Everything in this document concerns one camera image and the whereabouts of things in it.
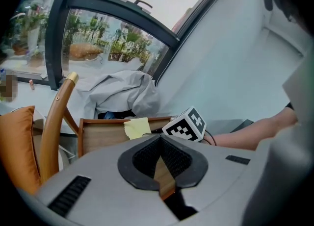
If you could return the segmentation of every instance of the black cable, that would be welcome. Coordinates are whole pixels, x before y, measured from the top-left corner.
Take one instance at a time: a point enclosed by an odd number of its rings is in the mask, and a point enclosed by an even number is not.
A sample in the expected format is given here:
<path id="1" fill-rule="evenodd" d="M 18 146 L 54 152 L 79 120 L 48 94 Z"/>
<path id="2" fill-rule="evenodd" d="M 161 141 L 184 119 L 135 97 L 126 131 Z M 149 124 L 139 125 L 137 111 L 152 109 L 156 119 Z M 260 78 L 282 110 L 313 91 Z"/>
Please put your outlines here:
<path id="1" fill-rule="evenodd" d="M 214 139 L 214 137 L 211 135 L 211 133 L 209 133 L 207 130 L 206 130 L 206 132 L 211 136 L 211 138 L 212 138 L 212 140 L 214 141 L 214 143 L 215 143 L 215 146 L 217 146 L 217 143 L 216 143 L 216 141 L 215 141 L 215 139 Z"/>

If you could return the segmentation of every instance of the orange cushion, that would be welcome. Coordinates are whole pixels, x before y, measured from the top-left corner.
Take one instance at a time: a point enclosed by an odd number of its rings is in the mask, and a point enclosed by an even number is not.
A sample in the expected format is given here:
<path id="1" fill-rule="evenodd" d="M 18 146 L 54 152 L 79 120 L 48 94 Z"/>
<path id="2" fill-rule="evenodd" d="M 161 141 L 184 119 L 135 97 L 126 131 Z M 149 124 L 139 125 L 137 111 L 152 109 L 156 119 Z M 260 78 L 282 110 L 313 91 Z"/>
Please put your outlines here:
<path id="1" fill-rule="evenodd" d="M 0 159 L 13 184 L 31 194 L 41 185 L 31 132 L 34 109 L 0 116 Z"/>

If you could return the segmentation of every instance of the black window frame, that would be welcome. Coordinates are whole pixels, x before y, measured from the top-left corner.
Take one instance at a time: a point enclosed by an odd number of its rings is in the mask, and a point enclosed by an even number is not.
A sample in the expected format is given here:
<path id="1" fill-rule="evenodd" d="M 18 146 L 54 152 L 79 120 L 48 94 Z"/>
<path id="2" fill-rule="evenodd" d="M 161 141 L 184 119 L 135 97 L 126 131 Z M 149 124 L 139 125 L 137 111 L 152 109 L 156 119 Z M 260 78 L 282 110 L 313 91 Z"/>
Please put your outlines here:
<path id="1" fill-rule="evenodd" d="M 180 25 L 178 32 L 174 33 L 159 20 L 142 11 L 141 7 L 127 0 L 54 0 L 48 18 L 45 39 L 48 78 L 41 79 L 39 75 L 35 74 L 16 73 L 18 81 L 28 82 L 33 79 L 36 84 L 49 85 L 52 90 L 58 90 L 64 79 L 62 43 L 68 16 L 71 9 L 82 9 L 113 16 L 140 28 L 163 42 L 168 50 L 153 74 L 153 80 L 157 84 L 184 41 L 215 1 L 199 0 L 193 12 Z"/>

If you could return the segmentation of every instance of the chair backrest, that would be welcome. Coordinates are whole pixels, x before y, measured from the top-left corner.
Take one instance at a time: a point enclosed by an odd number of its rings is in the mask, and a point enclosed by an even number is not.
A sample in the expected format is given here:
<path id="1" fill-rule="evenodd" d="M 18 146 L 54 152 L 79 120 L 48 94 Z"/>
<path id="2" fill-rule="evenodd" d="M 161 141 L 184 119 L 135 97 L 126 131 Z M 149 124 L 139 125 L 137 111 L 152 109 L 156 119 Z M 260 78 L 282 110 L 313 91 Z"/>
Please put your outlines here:
<path id="1" fill-rule="evenodd" d="M 78 135 L 79 127 L 67 108 L 68 100 L 78 79 L 79 76 L 77 73 L 72 72 L 68 74 L 49 110 L 44 126 L 40 152 L 40 176 L 42 184 L 59 171 L 58 146 L 62 119 Z"/>

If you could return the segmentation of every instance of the gray cloth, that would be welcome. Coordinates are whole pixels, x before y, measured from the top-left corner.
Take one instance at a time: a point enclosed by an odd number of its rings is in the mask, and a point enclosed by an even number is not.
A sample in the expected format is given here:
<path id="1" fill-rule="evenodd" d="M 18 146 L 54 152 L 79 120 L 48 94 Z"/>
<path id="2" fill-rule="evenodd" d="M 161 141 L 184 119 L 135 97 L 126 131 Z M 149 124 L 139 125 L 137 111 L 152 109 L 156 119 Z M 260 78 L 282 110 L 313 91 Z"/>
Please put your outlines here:
<path id="1" fill-rule="evenodd" d="M 159 92 L 150 75 L 141 71 L 120 71 L 80 79 L 68 108 L 78 122 L 79 118 L 93 119 L 99 113 L 130 109 L 138 117 L 153 116 L 159 106 Z"/>

